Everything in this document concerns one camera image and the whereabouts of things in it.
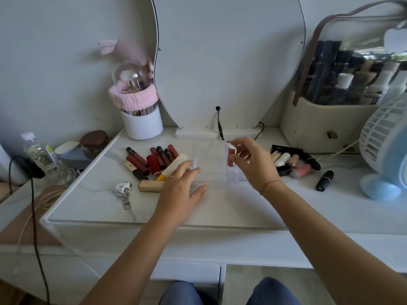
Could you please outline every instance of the acrylic lipstick holder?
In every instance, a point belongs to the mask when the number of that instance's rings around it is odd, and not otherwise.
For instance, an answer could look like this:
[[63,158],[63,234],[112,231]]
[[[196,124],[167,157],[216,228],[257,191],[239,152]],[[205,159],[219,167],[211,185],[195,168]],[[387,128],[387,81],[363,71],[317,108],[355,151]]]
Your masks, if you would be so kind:
[[201,168],[194,184],[207,184],[211,187],[224,187],[229,183],[247,181],[236,165],[227,165],[229,142],[216,139],[195,140],[192,148],[192,168]]

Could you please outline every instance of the clear dome lid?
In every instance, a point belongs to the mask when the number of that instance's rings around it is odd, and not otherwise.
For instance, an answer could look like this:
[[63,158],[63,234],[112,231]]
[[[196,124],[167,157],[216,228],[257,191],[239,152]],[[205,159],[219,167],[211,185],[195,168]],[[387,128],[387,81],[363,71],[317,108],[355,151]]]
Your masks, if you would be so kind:
[[150,77],[145,68],[134,61],[124,61],[112,70],[112,78],[115,85],[122,81],[129,87],[136,87],[138,91],[146,89],[150,85]]

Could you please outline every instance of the bottle cap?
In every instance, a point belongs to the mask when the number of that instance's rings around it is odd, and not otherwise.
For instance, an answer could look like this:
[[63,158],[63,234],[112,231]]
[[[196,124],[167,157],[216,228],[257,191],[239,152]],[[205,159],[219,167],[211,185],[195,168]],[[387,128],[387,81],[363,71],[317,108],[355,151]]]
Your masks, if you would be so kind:
[[340,73],[337,78],[336,87],[339,89],[347,89],[349,88],[352,79],[352,74]]
[[35,138],[35,135],[34,135],[34,133],[29,132],[29,133],[22,133],[22,134],[21,134],[21,137],[22,137],[25,141],[28,141],[28,140],[34,139],[34,138]]
[[392,71],[381,71],[379,74],[379,77],[377,77],[374,85],[378,85],[378,86],[387,86],[390,82],[390,79],[393,76],[393,72]]
[[392,62],[392,61],[386,62],[383,65],[382,72],[383,71],[391,71],[393,73],[393,75],[394,75],[394,73],[397,71],[399,66],[400,66],[400,63],[398,63],[398,62]]
[[407,84],[407,71],[399,71],[399,73],[391,83],[391,85],[393,86],[404,86],[406,84]]

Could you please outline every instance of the brown strap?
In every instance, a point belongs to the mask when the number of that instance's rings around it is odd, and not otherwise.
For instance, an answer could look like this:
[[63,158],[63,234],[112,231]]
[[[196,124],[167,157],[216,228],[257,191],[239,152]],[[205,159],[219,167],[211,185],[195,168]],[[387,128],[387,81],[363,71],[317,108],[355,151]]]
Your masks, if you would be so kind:
[[364,10],[371,8],[373,6],[376,5],[380,5],[383,3],[394,3],[394,4],[398,4],[402,7],[404,7],[404,9],[407,10],[407,0],[386,0],[386,1],[379,1],[379,2],[374,2],[374,3],[368,3],[365,4],[361,7],[358,7],[357,9],[347,13],[347,14],[337,14],[337,15],[329,15],[327,17],[325,17],[323,20],[321,20],[321,22],[317,25],[317,27],[315,28],[314,34],[312,35],[311,41],[309,42],[307,51],[304,55],[304,60],[303,60],[303,65],[302,65],[302,71],[301,71],[301,76],[300,76],[300,81],[298,82],[298,87],[297,87],[297,91],[295,92],[295,96],[294,96],[294,100],[293,100],[293,106],[297,107],[297,103],[298,103],[298,99],[301,96],[301,90],[304,86],[305,80],[308,76],[308,71],[309,68],[311,66],[312,63],[312,59],[314,57],[314,53],[315,53],[315,49],[317,48],[317,43],[318,43],[318,39],[319,36],[321,35],[321,31],[324,28],[324,26],[331,20],[335,19],[335,18],[341,18],[341,17],[350,17],[353,15],[356,15],[360,12],[363,12]]

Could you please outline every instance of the plastic water bottle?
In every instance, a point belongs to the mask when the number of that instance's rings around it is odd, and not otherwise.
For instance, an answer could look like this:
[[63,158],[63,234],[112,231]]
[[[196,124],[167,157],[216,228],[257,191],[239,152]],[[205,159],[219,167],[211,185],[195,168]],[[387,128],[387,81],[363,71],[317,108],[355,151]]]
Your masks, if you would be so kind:
[[48,144],[37,141],[34,133],[23,133],[24,152],[40,167],[51,184],[69,185],[73,182],[73,173],[55,155]]

